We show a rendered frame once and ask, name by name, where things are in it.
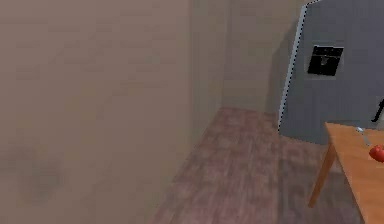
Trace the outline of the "red tomato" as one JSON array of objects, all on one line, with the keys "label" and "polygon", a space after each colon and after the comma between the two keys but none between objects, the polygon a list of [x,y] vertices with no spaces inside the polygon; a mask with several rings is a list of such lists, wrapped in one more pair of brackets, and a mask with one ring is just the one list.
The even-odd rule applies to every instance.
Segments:
[{"label": "red tomato", "polygon": [[369,155],[375,161],[384,163],[384,145],[375,145],[370,149]]}]

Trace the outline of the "black fridge dispenser panel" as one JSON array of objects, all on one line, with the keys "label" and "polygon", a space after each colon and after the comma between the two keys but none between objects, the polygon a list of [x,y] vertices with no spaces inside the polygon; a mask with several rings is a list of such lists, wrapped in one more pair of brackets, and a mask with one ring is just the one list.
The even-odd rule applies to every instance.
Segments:
[{"label": "black fridge dispenser panel", "polygon": [[315,45],[307,72],[314,75],[335,76],[343,47]]}]

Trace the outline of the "orange wooden table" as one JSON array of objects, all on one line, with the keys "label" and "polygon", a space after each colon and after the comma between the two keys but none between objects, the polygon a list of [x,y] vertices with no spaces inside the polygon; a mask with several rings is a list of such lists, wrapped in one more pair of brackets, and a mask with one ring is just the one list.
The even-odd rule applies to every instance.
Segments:
[{"label": "orange wooden table", "polygon": [[369,155],[374,145],[384,144],[384,131],[365,129],[367,146],[353,126],[326,123],[328,149],[319,169],[308,206],[313,208],[327,174],[338,159],[365,224],[384,224],[384,163]]}]

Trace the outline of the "grey refrigerator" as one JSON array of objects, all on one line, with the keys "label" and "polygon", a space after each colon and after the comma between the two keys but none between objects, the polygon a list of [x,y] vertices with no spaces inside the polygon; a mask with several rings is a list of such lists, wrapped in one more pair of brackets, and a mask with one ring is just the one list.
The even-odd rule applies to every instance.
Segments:
[{"label": "grey refrigerator", "polygon": [[[307,72],[315,45],[343,47],[335,76]],[[302,6],[279,108],[281,135],[325,144],[325,124],[377,127],[384,99],[384,0]]]}]

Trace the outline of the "silver spoon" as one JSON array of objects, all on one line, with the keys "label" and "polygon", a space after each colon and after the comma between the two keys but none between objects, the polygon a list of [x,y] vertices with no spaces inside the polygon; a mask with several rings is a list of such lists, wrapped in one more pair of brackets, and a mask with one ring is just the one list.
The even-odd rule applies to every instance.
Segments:
[{"label": "silver spoon", "polygon": [[356,131],[362,136],[364,143],[365,143],[367,146],[370,146],[371,143],[370,143],[370,141],[368,140],[367,136],[365,135],[363,128],[361,128],[361,127],[356,127]]}]

